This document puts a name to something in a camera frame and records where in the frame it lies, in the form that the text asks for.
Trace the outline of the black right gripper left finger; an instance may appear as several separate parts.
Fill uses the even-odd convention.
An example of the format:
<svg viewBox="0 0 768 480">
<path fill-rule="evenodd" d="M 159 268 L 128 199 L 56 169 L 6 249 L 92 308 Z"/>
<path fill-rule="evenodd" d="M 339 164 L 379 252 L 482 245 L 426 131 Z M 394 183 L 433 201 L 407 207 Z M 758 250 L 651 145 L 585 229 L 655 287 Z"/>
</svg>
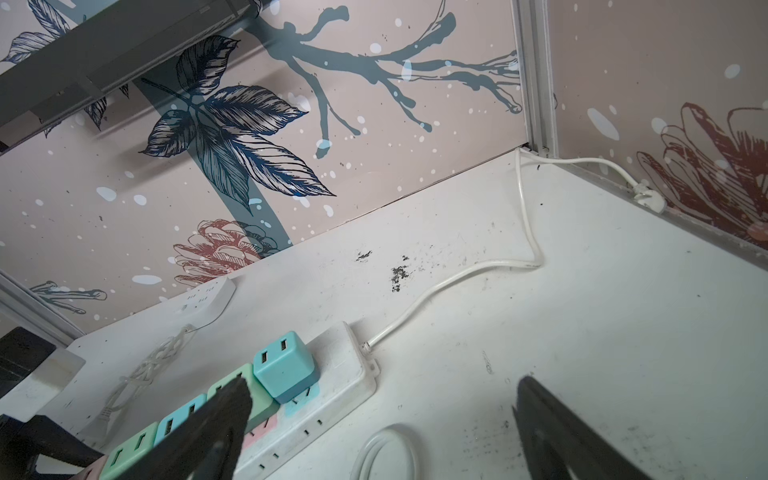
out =
<svg viewBox="0 0 768 480">
<path fill-rule="evenodd" d="M 246 381 L 226 384 L 121 479 L 231 479 L 252 400 Z"/>
</svg>

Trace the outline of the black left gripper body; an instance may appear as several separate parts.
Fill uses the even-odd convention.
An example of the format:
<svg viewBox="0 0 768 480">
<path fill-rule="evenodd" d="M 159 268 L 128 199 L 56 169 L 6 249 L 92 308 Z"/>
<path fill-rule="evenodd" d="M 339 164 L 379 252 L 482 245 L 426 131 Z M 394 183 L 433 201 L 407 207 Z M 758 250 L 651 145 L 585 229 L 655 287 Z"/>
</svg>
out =
<svg viewBox="0 0 768 480">
<path fill-rule="evenodd" d="M 56 398 L 85 360 L 16 327 L 1 338 L 1 477 L 64 479 L 36 470 L 41 456 L 87 467 L 102 457 L 40 411 Z"/>
</svg>

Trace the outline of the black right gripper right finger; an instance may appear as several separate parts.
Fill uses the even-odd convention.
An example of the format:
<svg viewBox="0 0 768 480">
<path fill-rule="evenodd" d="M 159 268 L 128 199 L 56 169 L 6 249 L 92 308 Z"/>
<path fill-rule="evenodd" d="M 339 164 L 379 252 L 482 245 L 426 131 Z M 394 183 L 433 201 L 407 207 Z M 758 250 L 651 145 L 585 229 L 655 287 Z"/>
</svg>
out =
<svg viewBox="0 0 768 480">
<path fill-rule="evenodd" d="M 649 479 L 531 376 L 518 383 L 513 413 L 533 479 Z"/>
</svg>

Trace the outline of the teal plug adapter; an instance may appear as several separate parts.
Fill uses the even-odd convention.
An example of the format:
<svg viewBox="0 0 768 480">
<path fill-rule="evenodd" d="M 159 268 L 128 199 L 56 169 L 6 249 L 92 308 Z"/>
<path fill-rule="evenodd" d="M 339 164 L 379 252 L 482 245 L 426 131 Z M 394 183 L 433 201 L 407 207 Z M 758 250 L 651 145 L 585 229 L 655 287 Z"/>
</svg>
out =
<svg viewBox="0 0 768 480">
<path fill-rule="evenodd" d="M 255 355 L 253 374 L 279 404 L 288 403 L 320 378 L 314 357 L 294 331 Z"/>
<path fill-rule="evenodd" d="M 176 428 L 184 423 L 196 410 L 205 404 L 206 400 L 206 394 L 201 393 L 165 416 L 158 423 L 158 428 L 154 439 L 154 446 L 157 446 Z"/>
</svg>

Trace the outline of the dark green plug adapter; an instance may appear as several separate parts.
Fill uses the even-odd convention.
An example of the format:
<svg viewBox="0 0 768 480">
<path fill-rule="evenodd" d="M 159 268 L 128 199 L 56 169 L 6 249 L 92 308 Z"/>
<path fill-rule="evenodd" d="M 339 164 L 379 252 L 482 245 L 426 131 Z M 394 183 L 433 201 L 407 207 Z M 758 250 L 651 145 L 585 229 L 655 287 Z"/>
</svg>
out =
<svg viewBox="0 0 768 480">
<path fill-rule="evenodd" d="M 107 457 L 100 480 L 114 480 L 141 460 L 154 447 L 158 422 L 153 422 L 118 445 Z"/>
</svg>

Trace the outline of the white square power strip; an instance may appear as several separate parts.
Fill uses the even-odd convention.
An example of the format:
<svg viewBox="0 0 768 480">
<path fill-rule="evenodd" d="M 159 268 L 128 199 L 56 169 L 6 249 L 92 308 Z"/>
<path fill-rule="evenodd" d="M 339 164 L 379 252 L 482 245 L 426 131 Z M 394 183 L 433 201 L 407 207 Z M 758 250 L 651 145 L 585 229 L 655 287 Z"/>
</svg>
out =
<svg viewBox="0 0 768 480">
<path fill-rule="evenodd" d="M 235 291 L 230 278 L 215 278 L 182 295 L 174 314 L 193 329 L 202 328 L 221 316 Z"/>
</svg>

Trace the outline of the white long power strip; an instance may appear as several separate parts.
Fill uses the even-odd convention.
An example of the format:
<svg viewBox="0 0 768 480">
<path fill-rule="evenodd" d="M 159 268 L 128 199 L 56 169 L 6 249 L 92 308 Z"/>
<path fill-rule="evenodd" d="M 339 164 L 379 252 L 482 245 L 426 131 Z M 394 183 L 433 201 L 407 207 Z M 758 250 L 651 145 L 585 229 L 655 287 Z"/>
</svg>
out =
<svg viewBox="0 0 768 480">
<path fill-rule="evenodd" d="M 375 393 L 378 366 L 365 358 L 348 324 L 333 326 L 305 344 L 320 370 L 319 380 L 245 431 L 235 478 L 268 478 Z M 99 479 L 112 451 L 78 478 Z"/>
</svg>

